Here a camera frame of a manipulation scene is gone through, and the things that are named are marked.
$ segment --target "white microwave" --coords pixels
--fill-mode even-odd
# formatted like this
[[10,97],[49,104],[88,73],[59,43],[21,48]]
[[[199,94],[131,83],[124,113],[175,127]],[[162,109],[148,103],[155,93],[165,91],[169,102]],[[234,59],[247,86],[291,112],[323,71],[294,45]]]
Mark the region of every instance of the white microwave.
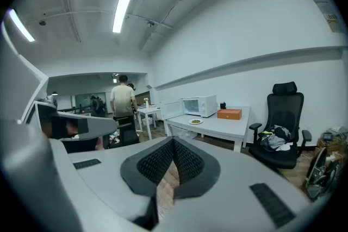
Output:
[[161,102],[162,119],[169,119],[183,114],[209,117],[218,110],[216,95],[182,98]]

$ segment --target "fluorescent light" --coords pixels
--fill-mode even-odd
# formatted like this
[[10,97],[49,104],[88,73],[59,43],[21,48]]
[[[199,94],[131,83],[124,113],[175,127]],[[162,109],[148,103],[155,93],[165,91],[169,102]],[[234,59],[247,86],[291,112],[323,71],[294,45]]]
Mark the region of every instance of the fluorescent light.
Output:
[[22,34],[28,39],[29,42],[35,41],[34,38],[29,34],[27,29],[24,27],[23,23],[21,20],[18,18],[16,12],[14,9],[11,9],[9,11],[10,17],[12,18],[13,22],[17,26],[17,28],[22,32]]
[[125,18],[129,1],[130,0],[119,0],[119,3],[117,4],[115,19],[114,19],[114,27],[113,27],[113,32],[115,33],[121,32],[123,19]]

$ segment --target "chair headrest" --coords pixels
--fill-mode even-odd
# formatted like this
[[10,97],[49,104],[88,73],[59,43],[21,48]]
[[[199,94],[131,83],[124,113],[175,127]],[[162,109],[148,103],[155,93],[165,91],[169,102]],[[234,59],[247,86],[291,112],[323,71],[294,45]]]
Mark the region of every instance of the chair headrest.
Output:
[[297,92],[296,84],[292,82],[278,83],[273,86],[273,94],[276,95],[289,95]]

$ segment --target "wooden floor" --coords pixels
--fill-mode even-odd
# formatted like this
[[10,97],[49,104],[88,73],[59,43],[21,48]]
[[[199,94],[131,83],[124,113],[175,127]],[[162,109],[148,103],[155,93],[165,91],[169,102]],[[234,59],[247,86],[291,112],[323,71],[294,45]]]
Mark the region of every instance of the wooden floor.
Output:
[[[147,129],[142,127],[143,132],[138,133],[140,142],[148,140]],[[157,127],[150,126],[152,139],[155,140],[159,137],[164,137],[164,124],[162,121],[158,122]],[[233,150],[233,142],[220,141],[209,136],[201,138],[200,135],[194,138],[194,140],[200,140],[212,145],[216,145],[225,149]],[[242,148],[242,153],[251,156],[248,151],[248,147]],[[297,160],[296,167],[292,170],[280,170],[280,172],[296,187],[303,190],[302,183],[305,180],[310,160],[313,158],[313,152],[303,152],[304,156],[301,156]],[[179,175],[175,164],[172,162],[168,171],[164,175],[162,181],[157,187],[157,206],[158,206],[158,217],[162,220],[166,212],[173,206],[173,190],[179,186]]]

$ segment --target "sign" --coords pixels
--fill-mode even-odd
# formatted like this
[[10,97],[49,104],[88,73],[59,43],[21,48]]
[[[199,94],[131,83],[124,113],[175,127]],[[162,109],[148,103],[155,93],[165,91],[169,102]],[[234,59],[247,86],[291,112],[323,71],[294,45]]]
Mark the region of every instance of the sign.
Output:
[[314,2],[324,15],[324,18],[326,19],[328,26],[330,26],[331,31],[343,33],[343,29],[338,22],[337,15],[334,13],[334,10],[329,2],[327,0],[314,0]]

